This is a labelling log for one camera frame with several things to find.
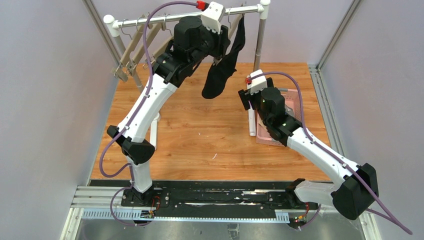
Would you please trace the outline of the beige hanger of black underwear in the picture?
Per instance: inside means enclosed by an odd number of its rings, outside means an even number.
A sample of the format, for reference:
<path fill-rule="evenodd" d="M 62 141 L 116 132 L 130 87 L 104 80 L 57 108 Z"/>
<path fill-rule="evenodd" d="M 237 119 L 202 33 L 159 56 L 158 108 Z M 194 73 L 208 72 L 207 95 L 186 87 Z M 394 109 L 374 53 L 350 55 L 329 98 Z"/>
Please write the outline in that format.
<path fill-rule="evenodd" d="M 236 30 L 238 29 L 240 20 L 245 15 L 244 13 L 238 13 L 234 17 L 234 19 L 232 21 L 230 21 L 230 12 L 231 12 L 232 8 L 233 8 L 232 6 L 229 8 L 228 15 L 227 15 L 228 16 L 228 19 L 227 19 L 227 21 L 228 21 L 228 39 L 230 40 L 231 47 L 229 46 L 229 50 L 227 50 L 225 55 L 228 55 L 233 50 L 236 40 L 235 40 L 235 37 L 232 41 L 231 41 L 231 39 L 233 38 L 234 33 L 236 33 Z M 222 57 L 220 59 L 214 58 L 213 62 L 212 62 L 212 66 L 218 65 L 223 58 L 224 57 Z"/>

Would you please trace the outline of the black underwear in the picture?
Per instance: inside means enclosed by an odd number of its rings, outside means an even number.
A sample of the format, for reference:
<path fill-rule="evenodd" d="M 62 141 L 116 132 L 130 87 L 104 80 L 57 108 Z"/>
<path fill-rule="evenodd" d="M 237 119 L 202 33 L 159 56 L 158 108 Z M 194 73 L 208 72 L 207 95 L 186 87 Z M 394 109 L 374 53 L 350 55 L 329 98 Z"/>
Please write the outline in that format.
<path fill-rule="evenodd" d="M 236 35 L 230 52 L 222 60 L 209 68 L 205 85 L 201 92 L 204 99 L 214 99 L 225 89 L 228 79 L 237 71 L 236 64 L 240 51 L 246 43 L 245 17 L 237 25 Z"/>

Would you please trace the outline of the beige hanger of blue underwear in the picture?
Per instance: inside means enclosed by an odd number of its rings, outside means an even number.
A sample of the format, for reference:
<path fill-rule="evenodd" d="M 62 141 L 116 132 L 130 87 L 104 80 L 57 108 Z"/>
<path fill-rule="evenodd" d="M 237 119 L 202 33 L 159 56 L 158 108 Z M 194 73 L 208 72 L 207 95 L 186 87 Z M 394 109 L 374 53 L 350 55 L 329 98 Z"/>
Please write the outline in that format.
<path fill-rule="evenodd" d="M 171 41 L 171 40 L 173 40 L 174 39 L 174 36 L 173 36 L 173 32 L 172 32 L 172 30 L 170 29 L 170 28 L 168 28 L 167 27 L 167 24 L 166 24 L 166 22 L 167 22 L 167 17 L 169 16 L 170 14 L 168 13 L 168 14 L 164 14 L 164 20 L 163 20 L 163 23 L 161 24 L 161 30 L 162 31 L 168 31 L 169 32 L 169 37 L 159 46 L 159 47 L 157 47 L 156 48 L 156 50 L 150 55 L 150 62 L 151 62 L 151 64 L 153 65 L 154 64 L 154 62 L 157 60 L 157 58 L 162 54 L 162 53 L 164 53 L 165 52 L 165 50 L 166 50 L 166 48 L 167 48 L 167 46 L 168 46 L 168 44 L 169 44 L 169 41 Z"/>

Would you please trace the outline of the beige hanger of grey underwear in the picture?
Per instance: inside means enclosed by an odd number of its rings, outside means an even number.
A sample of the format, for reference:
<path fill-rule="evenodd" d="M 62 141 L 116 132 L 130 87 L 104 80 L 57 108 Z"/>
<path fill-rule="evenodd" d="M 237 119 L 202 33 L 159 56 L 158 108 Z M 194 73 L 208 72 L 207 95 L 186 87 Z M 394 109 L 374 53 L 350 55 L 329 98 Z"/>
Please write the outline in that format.
<path fill-rule="evenodd" d="M 137 65 L 146 53 L 145 47 L 148 48 L 159 31 L 162 30 L 161 23 L 148 24 L 147 29 L 149 32 L 146 34 L 144 26 L 144 24 L 136 24 L 136 31 L 127 48 L 125 67 L 131 76 L 134 76 L 137 72 Z"/>

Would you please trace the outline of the grey beige underwear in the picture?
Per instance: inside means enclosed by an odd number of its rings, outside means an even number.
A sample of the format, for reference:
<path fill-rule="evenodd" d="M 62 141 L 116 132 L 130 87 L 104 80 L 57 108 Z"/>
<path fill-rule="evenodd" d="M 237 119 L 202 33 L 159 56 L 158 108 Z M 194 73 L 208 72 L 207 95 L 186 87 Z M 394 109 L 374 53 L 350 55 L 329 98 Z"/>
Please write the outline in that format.
<path fill-rule="evenodd" d="M 264 123 L 263 123 L 263 121 L 260 117 L 257 118 L 257 122 L 264 130 L 266 129 L 266 126 L 264 125 Z"/>

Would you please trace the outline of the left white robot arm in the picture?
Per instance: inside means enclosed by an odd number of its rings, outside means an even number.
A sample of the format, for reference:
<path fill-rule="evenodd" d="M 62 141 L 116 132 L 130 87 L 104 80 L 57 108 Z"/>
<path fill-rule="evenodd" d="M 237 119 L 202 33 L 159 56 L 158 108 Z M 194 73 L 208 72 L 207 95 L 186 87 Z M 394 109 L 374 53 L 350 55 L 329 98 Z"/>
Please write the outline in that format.
<path fill-rule="evenodd" d="M 126 118 L 111 125 L 107 134 L 120 146 L 131 167 L 132 186 L 127 193 L 134 202 L 147 205 L 153 198 L 149 160 L 155 147 L 146 133 L 164 103 L 190 77 L 207 56 L 221 60 L 231 43 L 234 27 L 221 25 L 218 31 L 207 28 L 195 16 L 186 16 L 174 27 L 173 39 L 156 58 L 152 76 Z"/>

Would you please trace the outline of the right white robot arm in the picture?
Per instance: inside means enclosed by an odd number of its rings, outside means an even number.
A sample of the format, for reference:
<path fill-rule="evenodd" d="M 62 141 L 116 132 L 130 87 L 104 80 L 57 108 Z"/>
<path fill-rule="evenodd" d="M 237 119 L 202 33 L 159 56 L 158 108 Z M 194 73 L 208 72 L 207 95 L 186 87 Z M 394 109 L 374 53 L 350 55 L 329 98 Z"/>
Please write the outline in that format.
<path fill-rule="evenodd" d="M 292 207 L 317 203 L 334 207 L 342 216 L 356 220 L 379 196 L 376 169 L 369 163 L 359 165 L 328 147 L 286 113 L 285 98 L 266 78 L 249 89 L 238 91 L 245 110 L 256 110 L 273 140 L 311 161 L 330 179 L 330 183 L 298 178 L 286 188 Z"/>

